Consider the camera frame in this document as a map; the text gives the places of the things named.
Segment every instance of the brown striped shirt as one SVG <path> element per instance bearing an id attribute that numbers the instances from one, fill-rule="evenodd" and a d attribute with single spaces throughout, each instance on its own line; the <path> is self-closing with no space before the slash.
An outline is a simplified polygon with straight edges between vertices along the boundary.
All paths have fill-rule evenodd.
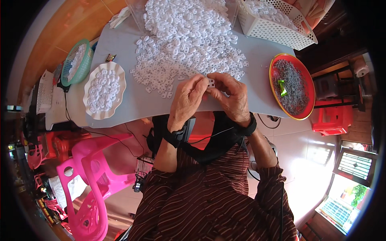
<path id="1" fill-rule="evenodd" d="M 238 146 L 202 166 L 177 150 L 177 171 L 148 175 L 129 240 L 278 240 L 282 184 L 279 165 L 260 169 L 255 199 L 248 197 L 247 153 Z M 283 240 L 296 228 L 283 199 Z"/>

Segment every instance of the black wrist strap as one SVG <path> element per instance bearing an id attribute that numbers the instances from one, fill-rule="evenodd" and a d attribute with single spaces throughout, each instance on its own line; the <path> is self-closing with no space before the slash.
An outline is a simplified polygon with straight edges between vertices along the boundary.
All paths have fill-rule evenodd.
<path id="1" fill-rule="evenodd" d="M 186 126 L 184 125 L 181 130 L 179 131 L 173 131 L 172 133 L 169 132 L 168 127 L 165 126 L 162 135 L 163 138 L 169 142 L 174 148 L 178 148 L 181 144 L 182 137 L 184 135 Z"/>
<path id="2" fill-rule="evenodd" d="M 241 127 L 237 123 L 235 123 L 234 128 L 235 128 L 235 134 L 237 136 L 248 137 L 248 136 L 252 135 L 252 133 L 256 130 L 257 123 L 256 123 L 255 116 L 253 115 L 252 112 L 249 112 L 249 114 L 251 117 L 251 122 L 249 123 L 249 125 L 247 127 Z"/>

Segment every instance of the green candy wrapper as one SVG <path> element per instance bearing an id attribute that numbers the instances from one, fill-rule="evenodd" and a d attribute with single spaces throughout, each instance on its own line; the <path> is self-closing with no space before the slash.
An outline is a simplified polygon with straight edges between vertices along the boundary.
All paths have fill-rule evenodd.
<path id="1" fill-rule="evenodd" d="M 281 89 L 281 94 L 280 94 L 280 96 L 283 97 L 283 96 L 287 95 L 286 88 L 284 87 L 284 80 L 279 79 L 279 80 L 278 80 L 278 83 L 279 83 L 280 89 Z"/>

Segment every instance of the candy wrapper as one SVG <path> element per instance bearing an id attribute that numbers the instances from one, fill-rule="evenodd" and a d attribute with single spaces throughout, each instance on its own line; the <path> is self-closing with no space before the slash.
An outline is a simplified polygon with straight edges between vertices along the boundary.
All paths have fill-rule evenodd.
<path id="1" fill-rule="evenodd" d="M 109 54 L 108 57 L 107 57 L 107 59 L 106 59 L 106 62 L 111 62 L 111 61 L 113 61 L 113 60 L 115 59 L 116 56 L 117 56 L 117 55 Z"/>
<path id="2" fill-rule="evenodd" d="M 287 95 L 287 91 L 286 91 L 286 88 L 284 86 L 284 80 L 279 79 L 278 83 L 280 85 L 280 90 L 281 90 L 280 96 L 283 97 L 283 96 Z"/>

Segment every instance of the finger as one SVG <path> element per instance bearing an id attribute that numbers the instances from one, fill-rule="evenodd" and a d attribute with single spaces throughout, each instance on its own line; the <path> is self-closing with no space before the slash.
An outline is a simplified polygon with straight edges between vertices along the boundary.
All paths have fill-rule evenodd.
<path id="1" fill-rule="evenodd" d="M 225 92 L 227 95 L 230 95 L 230 90 L 228 89 L 228 87 L 226 87 L 226 86 L 224 85 L 223 82 L 221 82 L 221 81 L 215 81 L 215 87 L 216 87 L 216 89 L 218 89 L 219 91 Z"/>
<path id="2" fill-rule="evenodd" d="M 207 76 L 208 78 L 214 79 L 216 82 L 224 84 L 224 86 L 229 89 L 230 93 L 235 93 L 237 91 L 238 82 L 229 74 L 214 72 L 207 74 Z"/>
<path id="3" fill-rule="evenodd" d="M 228 101 L 228 97 L 226 97 L 220 90 L 216 88 L 208 88 L 207 93 L 209 93 L 213 98 L 222 104 L 225 104 Z"/>
<path id="4" fill-rule="evenodd" d="M 184 85 L 183 89 L 185 91 L 191 92 L 195 89 L 196 84 L 204 78 L 204 75 L 202 74 L 195 74 L 192 78 L 190 78 L 186 84 Z"/>
<path id="5" fill-rule="evenodd" d="M 209 79 L 202 78 L 197 84 L 195 89 L 190 93 L 189 99 L 191 101 L 196 101 L 202 98 L 202 95 L 205 93 L 208 87 Z"/>

